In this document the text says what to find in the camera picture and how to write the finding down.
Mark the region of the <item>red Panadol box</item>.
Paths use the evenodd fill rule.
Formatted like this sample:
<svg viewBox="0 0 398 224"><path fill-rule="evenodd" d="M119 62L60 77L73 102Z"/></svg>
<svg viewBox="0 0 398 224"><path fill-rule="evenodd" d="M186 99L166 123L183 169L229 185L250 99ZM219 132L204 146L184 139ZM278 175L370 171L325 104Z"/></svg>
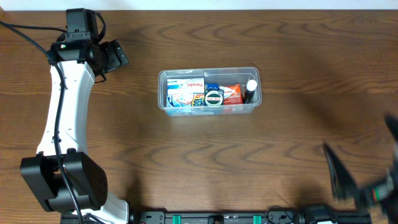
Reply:
<svg viewBox="0 0 398 224"><path fill-rule="evenodd" d="M240 84L219 86L219 89L223 91L225 105L239 105L243 103Z"/></svg>

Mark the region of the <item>green Zam-Buk ointment box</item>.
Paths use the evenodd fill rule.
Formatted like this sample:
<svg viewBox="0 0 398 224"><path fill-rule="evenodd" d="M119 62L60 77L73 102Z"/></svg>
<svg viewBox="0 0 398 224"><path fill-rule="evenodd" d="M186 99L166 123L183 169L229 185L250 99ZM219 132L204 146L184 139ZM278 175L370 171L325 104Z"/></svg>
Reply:
<svg viewBox="0 0 398 224"><path fill-rule="evenodd" d="M205 106L221 106L224 103L223 90L206 90L204 105Z"/></svg>

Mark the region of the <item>clear plastic container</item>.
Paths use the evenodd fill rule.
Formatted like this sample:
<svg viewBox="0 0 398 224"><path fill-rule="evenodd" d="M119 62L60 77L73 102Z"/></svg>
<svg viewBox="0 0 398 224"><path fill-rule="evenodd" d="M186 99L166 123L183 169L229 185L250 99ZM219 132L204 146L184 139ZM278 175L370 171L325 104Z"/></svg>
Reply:
<svg viewBox="0 0 398 224"><path fill-rule="evenodd" d="M250 103L204 105L206 90L220 90L219 86L240 84L243 95L243 85L249 80L258 83ZM158 81L158 105L169 116L244 114L262 103L260 76L255 67L164 70L159 73Z"/></svg>

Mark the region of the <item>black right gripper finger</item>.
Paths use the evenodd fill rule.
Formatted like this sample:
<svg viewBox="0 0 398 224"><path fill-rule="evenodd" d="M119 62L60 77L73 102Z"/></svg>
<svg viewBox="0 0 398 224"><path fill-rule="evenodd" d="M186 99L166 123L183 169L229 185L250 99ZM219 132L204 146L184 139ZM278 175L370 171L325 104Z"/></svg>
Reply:
<svg viewBox="0 0 398 224"><path fill-rule="evenodd" d="M330 172L331 189L334 198L345 200L349 198L358 198L359 189L355 180L348 172L339 157L334 153L332 148L323 143L323 151L328 163Z"/></svg>
<svg viewBox="0 0 398 224"><path fill-rule="evenodd" d="M394 138L395 142L398 141L398 120L393 115L385 115L384 121L387 125L387 128L391 132L392 137Z"/></svg>

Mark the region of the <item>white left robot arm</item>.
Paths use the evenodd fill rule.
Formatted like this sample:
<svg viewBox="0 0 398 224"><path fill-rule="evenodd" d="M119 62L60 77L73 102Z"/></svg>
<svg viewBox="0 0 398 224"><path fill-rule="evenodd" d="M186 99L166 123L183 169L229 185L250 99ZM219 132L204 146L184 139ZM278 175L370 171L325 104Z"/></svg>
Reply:
<svg viewBox="0 0 398 224"><path fill-rule="evenodd" d="M96 77L127 65L119 42L104 41L98 12L66 11L67 31L47 53L52 77L47 123L21 175L46 212L63 223L128 223L129 205L108 190L105 171L88 155L86 122Z"/></svg>

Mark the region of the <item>dark bottle with white cap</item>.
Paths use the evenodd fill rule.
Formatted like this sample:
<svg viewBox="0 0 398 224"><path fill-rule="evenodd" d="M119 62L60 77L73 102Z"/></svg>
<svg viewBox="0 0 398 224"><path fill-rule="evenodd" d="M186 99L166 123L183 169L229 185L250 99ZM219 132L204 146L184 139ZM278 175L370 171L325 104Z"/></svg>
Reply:
<svg viewBox="0 0 398 224"><path fill-rule="evenodd" d="M244 104L248 104L252 101L257 86L258 83L255 80L249 80L245 85L243 85L244 91L242 99Z"/></svg>

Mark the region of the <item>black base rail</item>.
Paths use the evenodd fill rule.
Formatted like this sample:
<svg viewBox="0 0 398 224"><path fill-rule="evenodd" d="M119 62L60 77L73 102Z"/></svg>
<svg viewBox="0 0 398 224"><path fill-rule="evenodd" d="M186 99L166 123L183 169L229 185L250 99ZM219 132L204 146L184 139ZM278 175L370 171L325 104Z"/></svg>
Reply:
<svg viewBox="0 0 398 224"><path fill-rule="evenodd" d="M338 212L327 205L298 210L279 206L265 212L166 212L149 211L130 216L138 224L371 224L368 212Z"/></svg>

